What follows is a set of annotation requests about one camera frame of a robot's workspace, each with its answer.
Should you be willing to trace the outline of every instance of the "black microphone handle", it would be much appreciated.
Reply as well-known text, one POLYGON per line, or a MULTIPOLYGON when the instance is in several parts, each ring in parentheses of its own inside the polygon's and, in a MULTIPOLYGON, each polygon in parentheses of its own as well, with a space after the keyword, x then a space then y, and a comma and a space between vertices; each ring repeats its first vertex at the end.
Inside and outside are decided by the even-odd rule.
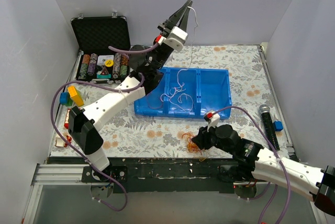
POLYGON ((276 132, 274 130, 274 126, 272 123, 271 115, 270 113, 262 113, 261 114, 262 121, 265 128, 265 134, 267 136, 267 139, 271 142, 271 144, 274 146, 274 148, 279 151, 279 144, 276 136, 276 132))

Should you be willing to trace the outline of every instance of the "case lid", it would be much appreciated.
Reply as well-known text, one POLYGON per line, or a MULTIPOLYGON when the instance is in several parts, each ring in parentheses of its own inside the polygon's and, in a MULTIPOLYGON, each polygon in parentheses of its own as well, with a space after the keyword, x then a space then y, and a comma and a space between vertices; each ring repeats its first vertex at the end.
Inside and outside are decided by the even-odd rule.
POLYGON ((108 46, 130 49, 128 24, 124 16, 72 18, 71 25, 80 49, 86 54, 111 54, 108 46))

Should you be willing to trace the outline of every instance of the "gray floor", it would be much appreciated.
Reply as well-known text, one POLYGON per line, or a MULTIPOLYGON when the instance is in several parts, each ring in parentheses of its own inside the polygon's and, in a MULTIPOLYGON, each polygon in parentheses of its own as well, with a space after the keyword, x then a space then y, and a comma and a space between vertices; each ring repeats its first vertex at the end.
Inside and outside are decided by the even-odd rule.
MULTIPOLYGON (((44 186, 34 223, 257 223, 272 191, 273 186, 252 202, 216 192, 130 193, 126 209, 114 212, 91 199, 90 186, 44 186)), ((286 194, 285 189, 278 189, 264 222, 276 221, 286 194)), ((117 206, 124 202, 123 195, 110 198, 108 201, 117 206)), ((281 223, 316 223, 310 203, 292 193, 289 210, 281 223)))

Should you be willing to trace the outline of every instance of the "open black case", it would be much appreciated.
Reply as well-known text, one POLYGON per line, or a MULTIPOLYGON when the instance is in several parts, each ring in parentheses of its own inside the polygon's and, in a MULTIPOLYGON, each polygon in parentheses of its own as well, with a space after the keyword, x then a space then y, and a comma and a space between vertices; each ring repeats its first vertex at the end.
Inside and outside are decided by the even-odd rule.
MULTIPOLYGON (((114 51, 109 50, 108 46, 120 50, 130 49, 130 38, 128 31, 127 19, 124 16, 113 14, 110 17, 83 17, 82 14, 78 18, 71 19, 71 25, 79 44, 80 63, 76 73, 78 80, 81 63, 85 54, 99 55, 115 55, 114 51)), ((121 83, 124 78, 98 79, 97 72, 101 71, 102 67, 96 65, 95 73, 92 76, 87 75, 81 81, 93 83, 121 83)))

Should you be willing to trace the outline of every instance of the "blue cube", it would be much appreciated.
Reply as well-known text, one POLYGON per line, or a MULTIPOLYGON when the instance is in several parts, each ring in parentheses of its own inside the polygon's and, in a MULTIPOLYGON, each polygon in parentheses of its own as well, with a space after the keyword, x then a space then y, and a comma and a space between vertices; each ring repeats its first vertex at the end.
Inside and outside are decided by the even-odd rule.
POLYGON ((70 93, 68 92, 62 92, 61 96, 59 97, 59 103, 61 105, 66 105, 70 99, 70 93))
POLYGON ((274 130, 275 131, 281 131, 284 129, 283 124, 281 121, 274 121, 273 122, 274 130))

